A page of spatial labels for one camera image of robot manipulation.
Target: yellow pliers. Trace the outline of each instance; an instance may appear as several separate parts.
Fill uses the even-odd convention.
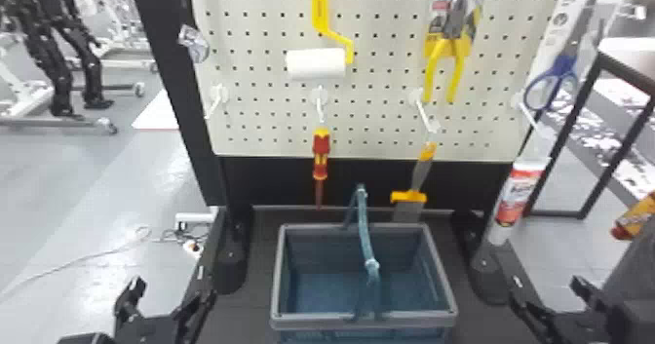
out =
[[[464,57],[471,51],[471,38],[466,34],[464,27],[466,22],[467,0],[450,0],[447,17],[443,25],[443,32],[439,35],[428,57],[428,65],[425,68],[425,88],[423,89],[423,102],[430,102],[433,90],[433,79],[435,67],[442,56],[455,57],[455,71],[445,95],[445,100],[453,103],[457,85],[462,78],[464,69]]]

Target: white hook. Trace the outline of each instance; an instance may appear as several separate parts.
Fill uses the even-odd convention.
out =
[[[222,84],[213,86],[210,89],[210,98],[212,99],[212,104],[210,105],[210,109],[205,113],[205,120],[209,120],[212,117],[213,112],[216,111],[219,104],[224,106],[227,103],[229,100],[227,88]]]
[[[525,106],[525,104],[522,101],[522,98],[523,98],[523,91],[519,91],[519,92],[515,93],[512,96],[510,105],[513,108],[518,108],[520,110],[521,114],[525,117],[525,119],[527,119],[527,121],[532,126],[532,129],[534,129],[534,131],[539,136],[541,136],[542,138],[547,139],[547,140],[554,140],[555,138],[553,137],[552,134],[550,134],[549,132],[544,131],[544,126],[543,125],[538,124],[537,122],[534,121],[534,117],[533,117],[532,113],[530,113],[530,110],[527,109],[527,107]]]
[[[412,105],[416,106],[418,109],[418,114],[421,116],[421,121],[423,122],[423,126],[425,127],[425,130],[428,131],[428,134],[436,134],[439,128],[442,127],[441,124],[437,120],[430,121],[428,118],[428,115],[425,113],[425,109],[423,108],[423,88],[418,88],[413,90],[409,94],[409,103]]]
[[[326,121],[326,114],[323,107],[328,104],[328,92],[323,88],[323,86],[319,85],[312,90],[310,96],[316,105],[316,114],[319,117],[319,123],[323,124]]]

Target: plastic basket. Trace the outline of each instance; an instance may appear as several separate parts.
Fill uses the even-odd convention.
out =
[[[349,226],[358,204],[358,228]],[[429,228],[368,226],[366,191],[341,224],[280,228],[271,326],[283,341],[426,338],[444,342],[457,305]]]

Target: white pegboard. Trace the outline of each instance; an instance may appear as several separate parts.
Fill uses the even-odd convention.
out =
[[[324,81],[330,157],[415,159],[425,131],[410,91],[423,84],[428,0],[328,0],[333,30],[351,38],[355,62]],[[557,0],[485,0],[454,105],[443,58],[426,112],[442,124],[438,160],[511,161],[525,127],[510,97],[524,84]],[[316,82],[293,82],[287,50],[328,48],[311,24],[311,0],[193,0],[212,53],[196,66],[205,108],[222,84],[229,101],[208,120],[219,155],[311,157]]]

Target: scissors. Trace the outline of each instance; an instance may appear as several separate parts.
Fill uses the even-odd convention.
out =
[[[578,59],[582,37],[587,32],[589,23],[592,20],[596,1],[597,0],[587,0],[585,7],[580,13],[580,17],[575,22],[573,30],[566,39],[564,49],[559,52],[558,56],[555,58],[553,66],[535,77],[527,85],[525,93],[523,94],[523,103],[525,104],[525,107],[533,111],[552,110],[553,100],[557,97],[559,89],[564,83],[570,83],[573,91],[577,91],[580,81],[573,71],[573,67]],[[532,89],[537,84],[544,86],[544,91],[547,91],[550,87],[550,91],[543,93],[541,96],[536,96],[532,93]]]

